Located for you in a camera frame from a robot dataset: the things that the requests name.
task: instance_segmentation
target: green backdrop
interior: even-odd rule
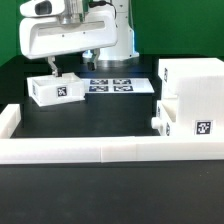
[[[20,54],[19,5],[1,0],[0,65]],[[224,56],[223,0],[132,0],[141,54]]]

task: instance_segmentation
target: table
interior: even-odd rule
[[[74,57],[58,59],[65,72],[77,66],[81,77],[95,77]],[[141,58],[141,70],[137,65],[123,69],[126,73],[117,68],[112,76],[148,77],[158,94],[160,84],[153,74],[156,61],[149,58]],[[97,76],[104,77],[105,72],[100,69]],[[158,95],[116,96],[115,100],[113,96],[87,96],[88,103],[38,108],[27,97],[25,78],[40,73],[49,74],[44,61],[31,62],[22,56],[0,69],[2,107],[20,103],[23,108],[23,120],[13,138],[155,134],[147,126],[147,119],[155,113]],[[111,111],[113,103],[121,108]],[[128,118],[111,124],[106,112],[117,121],[121,115]],[[91,116],[98,119],[94,128]],[[57,122],[52,128],[47,122],[52,124],[54,119]],[[223,223],[223,170],[223,161],[1,165],[0,223]]]

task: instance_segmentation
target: white block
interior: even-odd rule
[[[74,73],[27,79],[29,96],[41,106],[84,100],[84,82]]]
[[[0,114],[0,139],[10,138],[20,120],[19,104],[9,104]]]
[[[163,82],[157,102],[161,135],[223,135],[224,62],[216,58],[161,59],[159,77]]]

